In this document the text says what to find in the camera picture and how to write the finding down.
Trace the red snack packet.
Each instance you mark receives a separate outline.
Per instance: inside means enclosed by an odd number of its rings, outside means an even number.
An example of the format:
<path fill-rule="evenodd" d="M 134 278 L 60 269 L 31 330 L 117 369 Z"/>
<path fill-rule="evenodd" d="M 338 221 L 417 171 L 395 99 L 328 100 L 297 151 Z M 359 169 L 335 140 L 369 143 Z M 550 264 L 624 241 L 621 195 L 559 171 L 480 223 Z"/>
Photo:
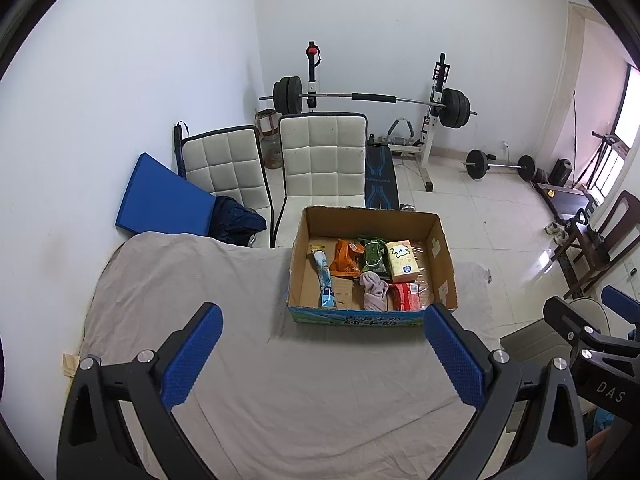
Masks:
<path fill-rule="evenodd" d="M 418 312 L 431 304 L 431 293 L 426 285 L 417 282 L 392 283 L 387 296 L 390 307 L 399 312 Z"/>

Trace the yellow tissue pack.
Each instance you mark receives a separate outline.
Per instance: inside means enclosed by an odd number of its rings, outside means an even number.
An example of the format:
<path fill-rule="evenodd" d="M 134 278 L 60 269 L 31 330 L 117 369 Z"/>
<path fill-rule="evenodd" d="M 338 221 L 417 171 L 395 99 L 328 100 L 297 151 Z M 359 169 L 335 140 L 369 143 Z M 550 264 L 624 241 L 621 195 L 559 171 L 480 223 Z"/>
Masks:
<path fill-rule="evenodd" d="M 411 243 L 408 240 L 398 240 L 386 243 L 385 247 L 392 282 L 413 282 L 420 270 Z"/>

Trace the pale purple cloth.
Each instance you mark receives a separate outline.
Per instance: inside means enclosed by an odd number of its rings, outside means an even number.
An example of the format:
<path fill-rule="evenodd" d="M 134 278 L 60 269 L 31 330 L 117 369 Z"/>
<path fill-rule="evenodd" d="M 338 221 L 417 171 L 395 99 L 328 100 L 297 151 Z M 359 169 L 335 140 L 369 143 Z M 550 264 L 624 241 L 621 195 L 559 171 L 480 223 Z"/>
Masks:
<path fill-rule="evenodd" d="M 363 287 L 363 307 L 368 311 L 386 311 L 387 283 L 373 271 L 362 272 L 359 283 Z"/>

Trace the green wipes packet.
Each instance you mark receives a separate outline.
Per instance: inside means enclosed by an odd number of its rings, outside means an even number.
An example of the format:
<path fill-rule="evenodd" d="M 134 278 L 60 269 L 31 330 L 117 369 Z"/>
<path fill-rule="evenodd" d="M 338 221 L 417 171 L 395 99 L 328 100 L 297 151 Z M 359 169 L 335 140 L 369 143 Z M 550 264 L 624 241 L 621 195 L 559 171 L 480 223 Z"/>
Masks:
<path fill-rule="evenodd" d="M 373 272 L 381 280 L 390 281 L 387 267 L 386 243 L 378 237 L 360 237 L 357 242 L 363 247 L 360 271 Z"/>

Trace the light blue tube packet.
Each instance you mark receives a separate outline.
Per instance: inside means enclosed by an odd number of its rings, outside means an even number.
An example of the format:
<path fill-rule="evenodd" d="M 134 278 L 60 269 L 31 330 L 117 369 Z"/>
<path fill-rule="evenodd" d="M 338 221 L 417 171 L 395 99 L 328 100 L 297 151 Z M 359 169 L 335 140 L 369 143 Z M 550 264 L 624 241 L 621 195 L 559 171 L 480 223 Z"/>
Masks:
<path fill-rule="evenodd" d="M 335 308 L 336 298 L 332 285 L 331 271 L 326 258 L 326 251 L 322 245 L 310 245 L 309 251 L 312 260 L 314 260 L 314 267 L 318 274 L 320 298 L 319 304 L 322 308 Z"/>

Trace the orange snack packet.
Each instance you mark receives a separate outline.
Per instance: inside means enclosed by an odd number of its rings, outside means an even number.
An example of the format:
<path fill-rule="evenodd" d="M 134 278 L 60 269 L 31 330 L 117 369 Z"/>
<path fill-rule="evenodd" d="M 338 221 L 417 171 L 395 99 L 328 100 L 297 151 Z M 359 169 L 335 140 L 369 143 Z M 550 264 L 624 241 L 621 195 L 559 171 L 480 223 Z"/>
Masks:
<path fill-rule="evenodd" d="M 334 258 L 330 264 L 332 276 L 337 278 L 358 278 L 360 275 L 360 260 L 366 250 L 354 240 L 336 242 Z"/>

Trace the dark wooden chair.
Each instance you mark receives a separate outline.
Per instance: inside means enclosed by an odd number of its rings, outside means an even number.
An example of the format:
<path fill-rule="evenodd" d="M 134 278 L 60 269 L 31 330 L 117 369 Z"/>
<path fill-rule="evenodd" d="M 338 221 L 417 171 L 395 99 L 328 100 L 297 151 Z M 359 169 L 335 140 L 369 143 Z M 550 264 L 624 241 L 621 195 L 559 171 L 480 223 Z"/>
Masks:
<path fill-rule="evenodd" d="M 639 199 L 631 192 L 620 192 L 597 229 L 582 219 L 584 215 L 581 211 L 567 222 L 566 239 L 551 257 L 552 262 L 561 263 L 565 274 L 564 299 L 589 292 L 639 246 Z"/>

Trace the black treadmill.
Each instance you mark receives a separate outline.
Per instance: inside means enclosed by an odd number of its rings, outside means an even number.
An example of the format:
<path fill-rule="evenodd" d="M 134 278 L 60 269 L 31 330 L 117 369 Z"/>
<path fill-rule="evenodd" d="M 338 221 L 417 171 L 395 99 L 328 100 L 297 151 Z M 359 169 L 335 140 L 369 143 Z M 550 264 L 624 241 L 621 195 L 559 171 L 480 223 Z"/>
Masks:
<path fill-rule="evenodd" d="M 533 188 L 551 211 L 555 222 L 565 224 L 581 211 L 589 220 L 596 209 L 596 203 L 589 194 L 574 188 L 562 188 L 547 183 L 534 183 Z"/>

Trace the dark blue garment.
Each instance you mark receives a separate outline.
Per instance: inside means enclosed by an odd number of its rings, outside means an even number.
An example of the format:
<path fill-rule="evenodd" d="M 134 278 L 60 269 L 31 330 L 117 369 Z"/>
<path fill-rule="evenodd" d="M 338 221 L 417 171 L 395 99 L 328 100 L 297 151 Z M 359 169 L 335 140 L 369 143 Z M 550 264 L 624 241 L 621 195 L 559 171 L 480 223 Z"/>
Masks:
<path fill-rule="evenodd" d="M 233 197 L 215 197 L 208 236 L 231 245 L 248 247 L 257 234 L 267 229 L 265 218 L 245 208 Z"/>

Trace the long barbell on rack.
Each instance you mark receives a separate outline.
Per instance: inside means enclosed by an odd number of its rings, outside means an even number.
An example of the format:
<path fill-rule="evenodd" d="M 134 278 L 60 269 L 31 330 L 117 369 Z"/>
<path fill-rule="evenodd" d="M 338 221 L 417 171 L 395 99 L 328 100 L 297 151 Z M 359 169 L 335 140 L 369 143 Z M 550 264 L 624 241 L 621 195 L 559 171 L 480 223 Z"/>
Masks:
<path fill-rule="evenodd" d="M 282 115 L 299 114 L 303 109 L 303 100 L 312 99 L 345 99 L 351 101 L 386 103 L 386 104 L 413 104 L 426 106 L 430 112 L 435 112 L 435 117 L 446 128 L 461 128 L 465 126 L 477 112 L 472 110 L 469 98 L 460 90 L 444 89 L 440 92 L 438 101 L 420 101 L 398 98 L 391 94 L 366 93 L 366 92 L 303 92 L 302 80 L 299 76 L 284 76 L 277 80 L 270 96 L 261 96 L 261 101 L 271 101 L 273 108 Z"/>

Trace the open cardboard box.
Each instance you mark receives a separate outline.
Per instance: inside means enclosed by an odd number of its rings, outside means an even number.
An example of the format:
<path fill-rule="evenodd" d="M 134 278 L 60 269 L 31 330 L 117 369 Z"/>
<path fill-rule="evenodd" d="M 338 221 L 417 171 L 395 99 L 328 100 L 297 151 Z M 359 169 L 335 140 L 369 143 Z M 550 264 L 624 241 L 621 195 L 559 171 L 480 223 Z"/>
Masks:
<path fill-rule="evenodd" d="M 331 275 L 336 307 L 320 307 L 318 274 L 309 246 L 322 245 L 330 266 L 335 244 L 340 238 L 356 242 L 360 237 L 378 237 L 385 243 L 408 240 L 420 270 L 414 282 L 428 287 L 431 304 L 442 304 L 450 310 L 457 309 L 454 265 L 444 228 L 437 214 L 411 210 L 312 206 L 302 213 L 293 246 L 286 305 L 294 321 L 359 327 L 409 327 L 423 323 L 423 311 L 427 307 L 418 312 L 394 311 L 387 294 L 386 311 L 366 310 L 363 307 L 360 275 L 358 278 L 337 278 Z"/>

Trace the black blue bench pad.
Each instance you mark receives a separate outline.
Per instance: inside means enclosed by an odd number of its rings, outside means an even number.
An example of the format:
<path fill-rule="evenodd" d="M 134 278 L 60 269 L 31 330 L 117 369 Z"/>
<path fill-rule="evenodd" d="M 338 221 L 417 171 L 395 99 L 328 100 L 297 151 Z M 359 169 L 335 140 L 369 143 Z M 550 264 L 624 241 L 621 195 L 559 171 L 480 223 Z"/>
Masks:
<path fill-rule="evenodd" d="M 387 146 L 367 146 L 364 199 L 370 209 L 400 208 L 393 155 Z"/>

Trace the left white quilted chair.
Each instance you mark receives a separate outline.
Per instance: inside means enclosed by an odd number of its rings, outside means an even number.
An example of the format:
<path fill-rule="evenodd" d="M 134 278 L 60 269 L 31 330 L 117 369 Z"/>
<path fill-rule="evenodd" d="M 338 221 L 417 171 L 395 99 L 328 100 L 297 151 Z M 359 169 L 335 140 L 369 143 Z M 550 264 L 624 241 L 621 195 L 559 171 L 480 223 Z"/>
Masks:
<path fill-rule="evenodd" d="M 269 247 L 273 202 L 257 137 L 252 125 L 189 136 L 184 122 L 174 125 L 174 148 L 181 177 L 213 196 L 231 196 L 266 220 L 252 247 Z"/>

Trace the right white quilted chair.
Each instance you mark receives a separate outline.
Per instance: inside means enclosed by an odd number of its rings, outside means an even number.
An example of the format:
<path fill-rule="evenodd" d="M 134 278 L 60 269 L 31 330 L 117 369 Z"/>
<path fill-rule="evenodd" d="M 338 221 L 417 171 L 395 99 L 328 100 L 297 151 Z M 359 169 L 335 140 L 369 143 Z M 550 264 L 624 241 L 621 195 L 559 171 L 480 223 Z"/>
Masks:
<path fill-rule="evenodd" d="M 366 204 L 368 120 L 359 113 L 305 113 L 283 116 L 279 127 L 284 202 L 273 243 L 290 247 L 305 208 Z"/>

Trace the small wooden stool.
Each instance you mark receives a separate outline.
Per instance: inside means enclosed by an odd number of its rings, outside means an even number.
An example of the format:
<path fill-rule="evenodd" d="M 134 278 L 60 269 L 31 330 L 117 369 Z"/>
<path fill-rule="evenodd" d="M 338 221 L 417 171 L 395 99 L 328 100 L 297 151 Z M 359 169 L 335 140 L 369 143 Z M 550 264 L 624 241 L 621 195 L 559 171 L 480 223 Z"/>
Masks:
<path fill-rule="evenodd" d="M 280 114 L 271 108 L 265 108 L 255 114 L 262 162 L 268 169 L 282 167 L 279 119 Z"/>

